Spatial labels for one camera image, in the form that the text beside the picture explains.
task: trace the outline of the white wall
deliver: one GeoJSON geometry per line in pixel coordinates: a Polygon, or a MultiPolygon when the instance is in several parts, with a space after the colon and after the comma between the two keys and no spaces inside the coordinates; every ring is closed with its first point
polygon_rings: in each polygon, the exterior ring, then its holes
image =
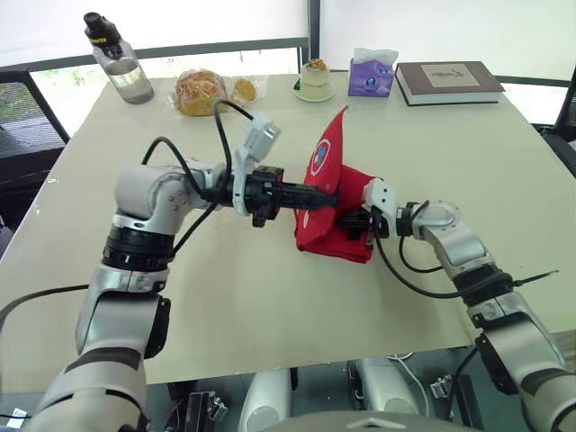
{"type": "Polygon", "coordinates": [[[320,56],[348,69],[354,48],[399,61],[481,60],[494,75],[569,80],[576,0],[324,0],[320,56]]]}
{"type": "Polygon", "coordinates": [[[0,67],[91,54],[98,12],[133,48],[305,37],[306,0],[2,0],[0,67]]]}

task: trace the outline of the bread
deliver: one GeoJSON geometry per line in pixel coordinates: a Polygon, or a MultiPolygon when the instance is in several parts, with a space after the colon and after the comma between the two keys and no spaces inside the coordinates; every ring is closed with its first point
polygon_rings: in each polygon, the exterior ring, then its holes
{"type": "Polygon", "coordinates": [[[212,115],[212,101],[217,97],[226,97],[224,81],[210,70],[201,70],[178,79],[174,103],[185,115],[212,115]]]}
{"type": "Polygon", "coordinates": [[[253,101],[256,98],[256,89],[250,81],[241,78],[234,84],[232,97],[236,100],[244,99],[246,101],[253,101]]]}

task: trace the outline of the red cloth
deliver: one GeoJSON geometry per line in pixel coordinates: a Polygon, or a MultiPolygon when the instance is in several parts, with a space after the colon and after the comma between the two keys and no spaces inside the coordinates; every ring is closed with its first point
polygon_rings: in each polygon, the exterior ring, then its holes
{"type": "Polygon", "coordinates": [[[342,165],[343,117],[344,110],[322,134],[304,178],[306,185],[316,186],[328,194],[338,191],[338,206],[336,209],[324,207],[317,211],[297,211],[294,235],[299,250],[365,263],[372,256],[372,250],[366,247],[368,233],[360,239],[349,240],[346,231],[334,226],[344,213],[360,209],[364,186],[373,179],[342,165]]]}

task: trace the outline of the gray wire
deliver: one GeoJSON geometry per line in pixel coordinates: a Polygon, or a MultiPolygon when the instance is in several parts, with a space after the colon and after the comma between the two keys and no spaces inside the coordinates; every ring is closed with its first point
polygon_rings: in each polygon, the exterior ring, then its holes
{"type": "Polygon", "coordinates": [[[426,417],[430,417],[430,402],[428,400],[428,395],[426,394],[426,390],[424,390],[424,386],[422,382],[417,378],[417,376],[411,371],[411,369],[404,363],[404,360],[409,359],[412,357],[414,353],[407,353],[405,355],[387,355],[386,358],[392,360],[394,362],[400,363],[400,365],[404,368],[406,373],[409,375],[412,380],[416,383],[416,385],[420,388],[420,392],[422,393],[422,399],[424,399],[424,412],[426,417]]]}

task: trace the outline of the tissue box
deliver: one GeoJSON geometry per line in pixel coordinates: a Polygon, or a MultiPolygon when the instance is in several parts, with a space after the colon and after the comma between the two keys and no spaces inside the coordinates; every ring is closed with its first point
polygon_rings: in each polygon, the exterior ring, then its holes
{"type": "Polygon", "coordinates": [[[397,51],[355,49],[350,60],[348,95],[388,97],[394,83],[397,51]]]}

